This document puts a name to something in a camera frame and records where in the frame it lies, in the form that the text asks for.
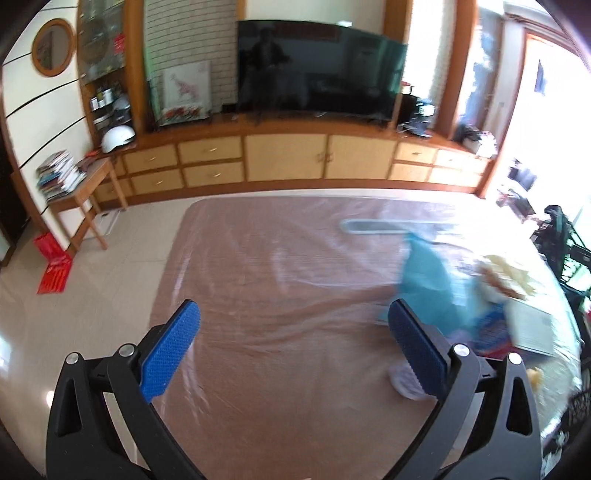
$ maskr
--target white helmet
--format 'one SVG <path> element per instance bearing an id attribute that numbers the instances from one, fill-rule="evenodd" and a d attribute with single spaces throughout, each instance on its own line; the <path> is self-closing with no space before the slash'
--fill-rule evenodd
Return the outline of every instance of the white helmet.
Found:
<path id="1" fill-rule="evenodd" d="M 135 138 L 134 129 L 127 125 L 111 128 L 103 137 L 103 152 L 109 153 L 117 147 L 127 145 Z"/>

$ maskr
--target blue plastic bag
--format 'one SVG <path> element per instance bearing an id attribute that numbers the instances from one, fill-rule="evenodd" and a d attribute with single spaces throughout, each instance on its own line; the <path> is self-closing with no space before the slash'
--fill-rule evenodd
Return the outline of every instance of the blue plastic bag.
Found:
<path id="1" fill-rule="evenodd" d="M 407 234 L 407 241 L 410 255 L 392 301 L 405 300 L 419 320 L 435 325 L 445 336 L 457 330 L 473 336 L 480 310 L 476 280 L 450 273 L 430 243 L 414 233 Z"/>

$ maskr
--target plastic sheet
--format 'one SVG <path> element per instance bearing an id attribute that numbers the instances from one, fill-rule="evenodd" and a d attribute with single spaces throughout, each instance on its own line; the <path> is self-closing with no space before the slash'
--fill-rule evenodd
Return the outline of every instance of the plastic sheet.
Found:
<path id="1" fill-rule="evenodd" d="M 431 230 L 432 240 L 465 273 L 489 253 L 525 264 L 556 319 L 555 356 L 540 366 L 542 429 L 560 417 L 580 386 L 568 304 L 519 224 L 457 198 L 224 197 L 187 211 L 151 323 L 188 298 L 202 329 L 154 404 L 208 478 L 382 478 L 430 414 L 432 401 L 392 388 L 388 368 L 402 355 L 375 323 L 395 295 L 404 236 L 351 235 L 345 219 L 456 225 Z"/>

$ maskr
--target stack of books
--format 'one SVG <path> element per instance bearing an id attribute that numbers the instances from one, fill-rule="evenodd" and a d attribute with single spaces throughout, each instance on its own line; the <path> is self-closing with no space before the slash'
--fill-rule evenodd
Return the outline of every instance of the stack of books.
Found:
<path id="1" fill-rule="evenodd" d="M 86 173 L 78 170 L 74 157 L 67 150 L 54 153 L 37 169 L 37 186 L 47 201 L 72 193 Z"/>

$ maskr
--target flat screen tv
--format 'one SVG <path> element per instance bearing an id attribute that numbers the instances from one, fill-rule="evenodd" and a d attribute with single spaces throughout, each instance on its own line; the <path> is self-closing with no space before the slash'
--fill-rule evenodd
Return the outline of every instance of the flat screen tv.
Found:
<path id="1" fill-rule="evenodd" d="M 407 47 L 315 22 L 238 22 L 238 110 L 392 119 Z"/>

